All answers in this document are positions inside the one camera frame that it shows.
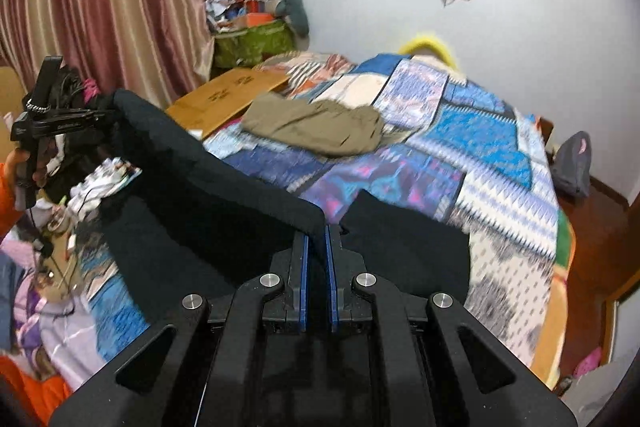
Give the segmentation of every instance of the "orange clothing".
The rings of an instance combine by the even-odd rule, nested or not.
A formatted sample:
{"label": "orange clothing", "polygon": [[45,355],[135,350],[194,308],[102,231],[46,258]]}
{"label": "orange clothing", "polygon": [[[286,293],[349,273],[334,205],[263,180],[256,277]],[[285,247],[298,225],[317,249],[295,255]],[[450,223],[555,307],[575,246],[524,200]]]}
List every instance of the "orange clothing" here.
{"label": "orange clothing", "polygon": [[3,172],[4,164],[0,163],[0,239],[11,230],[22,215],[21,212],[14,208],[14,192],[9,188],[4,176],[2,176]]}
{"label": "orange clothing", "polygon": [[72,394],[60,375],[42,382],[33,380],[7,357],[0,357],[0,378],[2,377],[14,388],[22,406],[35,413],[45,425],[49,423],[56,408]]}

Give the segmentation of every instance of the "black bag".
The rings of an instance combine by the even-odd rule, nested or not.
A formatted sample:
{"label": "black bag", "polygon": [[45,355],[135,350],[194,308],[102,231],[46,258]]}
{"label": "black bag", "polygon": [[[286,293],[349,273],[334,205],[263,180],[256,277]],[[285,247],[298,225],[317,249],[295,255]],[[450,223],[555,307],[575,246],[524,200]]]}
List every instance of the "black bag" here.
{"label": "black bag", "polygon": [[564,142],[551,166],[551,178],[557,190],[578,198],[589,196],[591,179],[591,138],[586,131]]}

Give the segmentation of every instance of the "yellow fluffy object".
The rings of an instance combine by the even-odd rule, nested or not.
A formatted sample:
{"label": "yellow fluffy object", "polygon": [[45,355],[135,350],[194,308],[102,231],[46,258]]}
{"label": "yellow fluffy object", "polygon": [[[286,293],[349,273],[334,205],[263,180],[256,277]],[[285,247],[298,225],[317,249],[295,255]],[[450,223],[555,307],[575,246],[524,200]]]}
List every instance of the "yellow fluffy object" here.
{"label": "yellow fluffy object", "polygon": [[453,55],[451,55],[446,45],[436,37],[418,36],[402,46],[398,53],[401,55],[415,55],[417,51],[424,49],[429,50],[452,70],[458,70],[458,65]]}

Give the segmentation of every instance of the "triangular cutout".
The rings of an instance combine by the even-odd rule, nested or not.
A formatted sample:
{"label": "triangular cutout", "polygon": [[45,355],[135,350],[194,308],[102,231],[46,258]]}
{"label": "triangular cutout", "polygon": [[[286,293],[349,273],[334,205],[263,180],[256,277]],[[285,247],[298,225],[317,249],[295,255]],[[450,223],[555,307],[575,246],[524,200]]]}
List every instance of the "triangular cutout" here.
{"label": "triangular cutout", "polygon": [[116,374],[116,383],[135,391],[146,394],[153,388],[164,359],[174,342],[176,330],[168,326],[156,336],[145,349],[129,360]]}
{"label": "triangular cutout", "polygon": [[458,336],[481,393],[488,394],[515,382],[511,369],[472,330],[458,328]]}

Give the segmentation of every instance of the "green bag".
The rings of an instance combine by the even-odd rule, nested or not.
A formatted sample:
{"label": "green bag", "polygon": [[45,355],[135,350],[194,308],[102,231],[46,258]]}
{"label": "green bag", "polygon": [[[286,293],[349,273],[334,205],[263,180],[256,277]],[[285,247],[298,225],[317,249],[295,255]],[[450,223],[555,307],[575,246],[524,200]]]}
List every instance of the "green bag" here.
{"label": "green bag", "polygon": [[214,66],[253,68],[273,55],[294,51],[293,33],[283,21],[216,35]]}

